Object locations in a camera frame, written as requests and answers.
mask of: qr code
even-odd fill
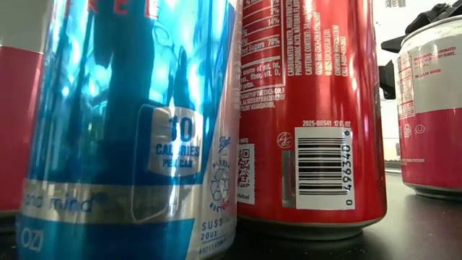
[[[242,149],[239,151],[239,171],[237,186],[248,188],[250,186],[250,150]]]
[[[253,144],[241,144],[237,154],[237,200],[246,204],[255,203],[254,152]]]

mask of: pink can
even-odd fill
[[[50,0],[0,1],[0,219],[21,202],[51,8]]]
[[[422,196],[462,197],[462,17],[404,39],[395,62],[403,181]]]

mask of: barcode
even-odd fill
[[[298,209],[354,209],[352,130],[295,129]]]

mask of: recycling symbol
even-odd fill
[[[230,189],[228,182],[229,165],[227,163],[217,164],[215,167],[217,169],[215,170],[214,180],[212,180],[210,191],[212,192],[212,196],[215,201],[226,200],[228,198],[228,191]]]

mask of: white and pink can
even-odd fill
[[[462,16],[404,39],[395,62],[401,171],[417,194],[462,197]]]

